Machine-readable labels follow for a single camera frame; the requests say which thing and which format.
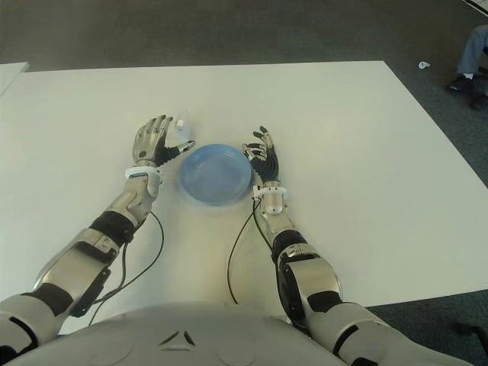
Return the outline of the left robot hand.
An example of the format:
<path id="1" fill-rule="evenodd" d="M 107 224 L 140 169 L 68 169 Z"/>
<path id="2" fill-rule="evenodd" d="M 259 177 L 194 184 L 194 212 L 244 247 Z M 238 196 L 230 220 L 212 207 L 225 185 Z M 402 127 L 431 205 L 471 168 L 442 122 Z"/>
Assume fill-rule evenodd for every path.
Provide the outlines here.
<path id="1" fill-rule="evenodd" d="M 165 144 L 172 121 L 173 117 L 163 114 L 138 129 L 132 152 L 135 166 L 160 167 L 194 147 L 193 140 L 177 146 Z"/>

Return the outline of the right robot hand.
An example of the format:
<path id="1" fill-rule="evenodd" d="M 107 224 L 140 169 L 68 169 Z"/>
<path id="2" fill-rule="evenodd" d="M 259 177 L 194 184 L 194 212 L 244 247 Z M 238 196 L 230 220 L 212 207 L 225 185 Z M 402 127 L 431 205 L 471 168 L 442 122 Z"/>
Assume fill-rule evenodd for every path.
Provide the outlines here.
<path id="1" fill-rule="evenodd" d="M 263 183 L 278 181 L 279 160 L 271 134 L 265 127 L 260 126 L 259 131 L 253 132 L 253 136 L 259 139 L 260 143 L 244 143 L 243 154 Z"/>

